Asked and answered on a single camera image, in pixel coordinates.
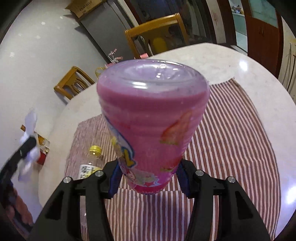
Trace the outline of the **person's left hand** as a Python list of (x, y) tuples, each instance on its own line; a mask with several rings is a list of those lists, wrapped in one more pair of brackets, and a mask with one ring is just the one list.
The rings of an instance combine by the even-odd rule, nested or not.
[(16, 202), (14, 206), (8, 205), (6, 207), (6, 215), (9, 220), (13, 222), (13, 218), (15, 217), (15, 210), (21, 215), (22, 222), (26, 225), (33, 226), (33, 217), (24, 203), (23, 199), (18, 195), (17, 190), (14, 188), (14, 196), (16, 197)]

